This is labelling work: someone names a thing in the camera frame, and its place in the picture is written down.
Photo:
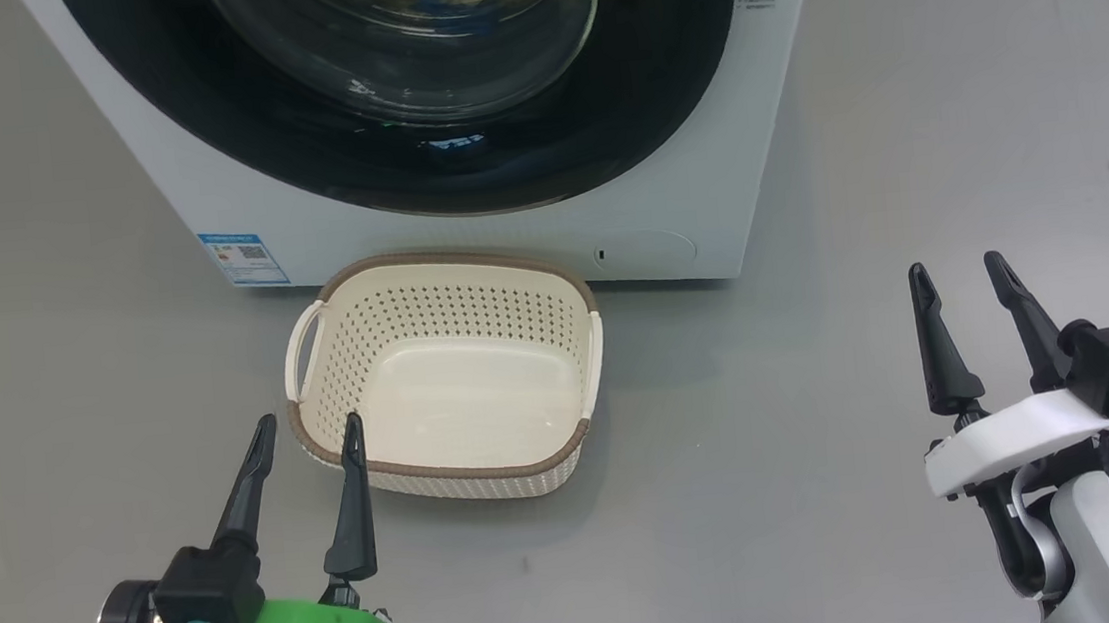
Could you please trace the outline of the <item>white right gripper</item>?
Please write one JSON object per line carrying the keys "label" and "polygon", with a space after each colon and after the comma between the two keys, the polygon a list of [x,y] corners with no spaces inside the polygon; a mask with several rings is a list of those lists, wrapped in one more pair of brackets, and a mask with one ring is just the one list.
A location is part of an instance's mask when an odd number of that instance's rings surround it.
{"label": "white right gripper", "polygon": [[[966,486],[1019,471],[1022,466],[1109,431],[1109,416],[1095,411],[1069,390],[1055,390],[1065,385],[1072,362],[1059,347],[1060,328],[999,251],[988,251],[981,258],[998,302],[1018,329],[1032,371],[1031,390],[1038,395],[983,417],[929,449],[924,458],[925,477],[936,498],[960,494]],[[984,384],[968,370],[952,339],[942,318],[937,287],[920,262],[914,263],[908,273],[930,412],[980,412]]]}

